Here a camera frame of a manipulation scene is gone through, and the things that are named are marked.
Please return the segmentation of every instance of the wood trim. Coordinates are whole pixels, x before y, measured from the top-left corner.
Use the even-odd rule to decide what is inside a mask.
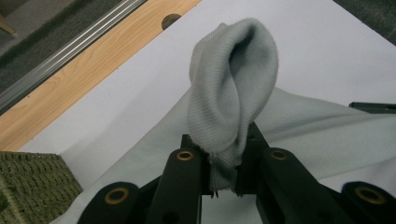
[[[0,150],[17,151],[200,0],[148,0],[0,117]]]

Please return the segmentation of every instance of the wooden edge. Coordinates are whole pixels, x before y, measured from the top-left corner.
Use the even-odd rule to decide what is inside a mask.
[[[0,151],[17,151],[200,0],[148,0],[0,117]]]

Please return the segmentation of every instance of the wicker basket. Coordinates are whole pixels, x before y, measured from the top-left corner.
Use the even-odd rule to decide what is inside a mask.
[[[0,223],[49,223],[81,192],[60,156],[0,152]]]

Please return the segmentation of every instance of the cloth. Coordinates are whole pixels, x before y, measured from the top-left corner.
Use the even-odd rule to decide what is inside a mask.
[[[265,39],[264,43],[270,43],[272,40],[267,39],[268,36],[265,29],[260,27],[262,26],[253,20],[241,21],[236,25],[221,25],[218,30],[204,38],[192,56],[191,88],[150,132],[107,170],[89,189],[84,190],[75,199],[69,210],[62,217],[55,220],[54,223],[76,223],[85,206],[96,192],[108,184],[125,181],[142,187],[161,175],[169,154],[179,148],[183,133],[190,133],[194,141],[198,144],[204,144],[205,139],[201,139],[199,134],[204,132],[200,130],[204,130],[205,127],[199,129],[199,126],[193,120],[194,118],[206,122],[206,125],[208,125],[206,127],[210,127],[210,129],[214,127],[216,134],[226,133],[223,140],[235,139],[235,142],[231,140],[231,143],[224,144],[224,147],[220,149],[206,148],[206,150],[209,149],[209,152],[219,153],[219,160],[212,161],[213,163],[217,162],[216,165],[219,165],[219,170],[212,170],[211,173],[219,174],[212,176],[212,187],[214,188],[224,188],[231,186],[233,183],[233,175],[229,175],[227,169],[231,169],[232,164],[238,163],[240,153],[238,147],[243,145],[240,142],[243,142],[246,138],[246,133],[243,133],[244,127],[252,120],[256,122],[271,147],[282,147],[294,153],[316,178],[341,174],[396,157],[396,117],[394,115],[371,115],[342,105],[293,95],[277,88],[271,90],[275,78],[273,75],[268,74],[272,74],[271,71],[274,72],[275,68],[269,69],[267,66],[276,64],[277,60],[274,54],[271,57],[264,57],[263,55],[267,55],[265,53],[258,54],[258,56],[263,58],[253,59],[264,64],[265,70],[262,71],[269,71],[268,73],[262,72],[257,75],[268,76],[261,77],[262,80],[260,80],[261,84],[266,83],[268,89],[262,90],[261,85],[256,89],[256,83],[252,83],[255,80],[249,80],[241,76],[245,75],[244,71],[253,71],[258,69],[260,65],[252,62],[252,59],[247,55],[240,59],[235,58],[236,54],[242,53],[244,50],[246,52],[249,50],[256,52],[256,49],[253,50],[247,47],[241,48],[243,50],[239,51],[240,46],[237,44],[235,45],[236,50],[232,49],[230,51],[230,49],[226,48],[226,50],[218,54],[216,52],[210,54],[208,52],[211,52],[212,49],[205,49],[206,44],[213,49],[218,49],[223,46],[221,42],[227,42],[231,45],[231,43],[240,43],[238,40],[242,40],[244,44],[251,43],[252,46],[255,46],[255,43],[261,42],[259,40],[255,42],[255,38],[263,38]],[[242,31],[247,32],[247,34],[235,35]],[[239,38],[228,42],[223,39],[228,35],[235,35]],[[265,46],[263,52],[276,53],[272,51],[274,47],[263,46]],[[213,73],[205,73],[208,70],[205,70],[206,64],[203,62],[216,63],[216,56],[218,55],[225,57],[219,59],[219,63],[222,63],[219,67],[221,68],[220,71],[216,72],[217,70],[214,70],[215,72]],[[240,72],[236,73],[237,75],[233,73],[233,63],[243,67]],[[210,75],[221,77],[204,77]],[[232,94],[228,96],[221,95],[223,89],[217,88],[222,87],[226,87],[227,89],[224,90],[230,91]],[[197,92],[203,90],[213,91],[213,94],[206,95],[206,93]],[[212,100],[219,103],[212,105]],[[245,105],[253,107],[250,109],[244,108]],[[228,106],[233,108],[233,111],[227,109]],[[229,119],[234,122],[233,128],[228,130],[229,126],[224,126],[224,123],[218,120],[212,123],[210,116],[208,116],[211,113],[210,111],[212,111],[210,109],[217,110],[213,112],[213,115],[218,115],[217,119]],[[221,153],[225,152],[227,154],[230,148],[236,153],[231,153],[231,161],[224,162]],[[221,167],[225,167],[226,171],[223,172]],[[242,223],[242,221],[244,223],[257,223],[260,220],[254,198],[247,196],[239,199],[234,194],[229,193],[229,191],[220,193],[218,201],[209,201],[204,198],[203,216],[203,223],[219,223],[218,218],[220,216],[226,216],[227,223],[235,224]]]

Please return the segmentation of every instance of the gray cloth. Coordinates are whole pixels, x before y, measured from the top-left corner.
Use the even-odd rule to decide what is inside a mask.
[[[208,42],[203,40],[200,44],[204,45],[210,43],[213,45],[212,48],[216,49],[220,48],[221,44],[218,43],[219,45],[217,46],[215,42],[211,41],[225,41],[222,38],[227,34],[235,35],[236,32],[242,31],[251,32],[250,29],[255,31],[254,35],[266,34],[265,29],[262,28],[260,29],[262,29],[261,32],[263,33],[258,32],[258,27],[260,28],[261,26],[257,24],[256,21],[241,21],[232,26],[220,26],[217,32],[212,34],[213,36],[210,35],[206,37]],[[240,37],[239,40],[244,40],[244,37],[250,35],[241,34],[237,36]],[[239,43],[237,40],[238,38],[229,43]],[[274,66],[274,64],[276,64],[276,57],[274,57],[274,55],[271,57],[263,57],[262,59],[264,60],[261,58],[251,59],[250,57],[242,57],[244,61],[238,61],[236,58],[233,58],[234,56],[229,60],[230,55],[233,55],[233,53],[230,54],[231,51],[228,48],[226,52],[219,52],[219,54],[215,55],[205,54],[204,48],[205,46],[198,46],[192,58],[191,77],[193,84],[191,89],[187,91],[168,114],[131,150],[108,169],[89,189],[84,190],[75,199],[69,210],[62,217],[59,217],[55,223],[76,223],[88,202],[98,190],[106,185],[118,181],[125,181],[135,183],[138,187],[142,187],[152,179],[161,175],[169,154],[179,148],[181,135],[183,133],[195,135],[194,141],[200,144],[205,144],[205,139],[200,139],[199,137],[200,132],[207,131],[210,133],[212,132],[211,129],[215,129],[217,134],[228,134],[222,139],[237,139],[236,143],[233,141],[227,144],[224,143],[224,147],[221,149],[213,148],[213,146],[221,145],[221,143],[217,143],[216,141],[209,147],[202,145],[206,147],[205,150],[219,154],[224,152],[224,150],[227,151],[230,149],[237,152],[232,154],[230,157],[231,161],[213,161],[220,167],[219,169],[224,166],[226,172],[224,172],[224,175],[222,171],[219,171],[219,175],[212,176],[212,187],[223,188],[230,185],[230,183],[232,184],[233,175],[228,175],[229,172],[227,169],[232,169],[233,164],[238,163],[239,153],[241,153],[238,147],[241,146],[240,144],[244,144],[240,143],[246,138],[246,131],[244,130],[253,119],[255,119],[256,124],[271,147],[282,147],[290,150],[299,158],[315,178],[324,178],[341,174],[396,157],[396,116],[370,115],[346,106],[293,95],[277,88],[274,88],[269,100],[266,102],[268,99],[266,94],[270,94],[268,91],[272,90],[272,81],[275,81],[275,77],[268,75],[271,74],[271,72],[261,72],[264,77],[254,77],[258,78],[259,80],[257,81],[261,84],[267,83],[266,87],[268,87],[268,89],[263,90],[261,89],[262,86],[256,89],[256,83],[240,84],[244,83],[244,81],[254,82],[255,80],[239,77],[240,74],[245,74],[244,72],[236,73],[238,76],[233,75],[232,71],[234,71],[234,68],[232,68],[232,65],[230,68],[221,67],[221,71],[206,74],[200,73],[199,71],[206,71],[204,65],[207,64],[200,64],[199,62],[222,62],[222,65],[225,64],[224,66],[227,66],[226,62],[230,62],[230,64],[239,62],[238,65],[244,67],[249,64],[255,64],[251,63],[250,60],[258,60],[262,61],[265,66]],[[226,58],[214,58],[216,55],[223,55]],[[250,71],[250,69],[251,68],[244,67],[241,71]],[[208,76],[210,74],[219,75],[224,77],[224,79],[199,77],[200,75]],[[201,85],[205,83],[204,86],[198,85],[199,82],[195,83],[199,78],[203,79],[203,84]],[[206,83],[209,80],[214,80],[216,83]],[[227,96],[221,95],[221,84],[227,87],[232,87],[233,84],[235,85],[232,95],[230,96],[230,101],[228,101]],[[196,99],[195,97],[201,97],[204,94],[195,91],[203,90],[213,91],[212,94],[209,92],[209,95],[206,97],[216,96],[219,98],[206,98],[202,99],[201,102],[200,98]],[[220,102],[220,104],[212,105],[212,100],[213,102]],[[252,108],[242,108],[245,104],[247,106],[252,106]],[[197,111],[200,112],[191,111],[200,105],[203,107],[197,108]],[[234,108],[235,111],[229,114],[230,111],[225,109],[228,107]],[[211,122],[210,119],[211,113],[217,115],[217,117],[214,117],[216,119],[214,119],[213,122]],[[233,128],[231,130],[228,130],[230,127],[221,121],[224,117],[227,117],[227,120],[233,122]],[[201,127],[201,131],[198,129],[198,127],[200,127],[198,124],[199,120],[202,120],[202,122],[205,122],[207,125]],[[213,141],[210,134],[207,137],[208,141]],[[220,194],[220,199],[218,200],[210,201],[204,198],[203,205],[203,216],[205,216],[206,224],[219,223],[218,217],[221,216],[227,216],[229,220],[228,223],[231,224],[241,223],[242,220],[244,223],[258,223],[260,220],[254,198],[248,196],[239,199],[236,198],[234,194],[223,192]]]
[[[209,153],[210,188],[227,189],[236,179],[248,134],[274,89],[276,45],[259,21],[222,24],[192,54],[189,129]]]

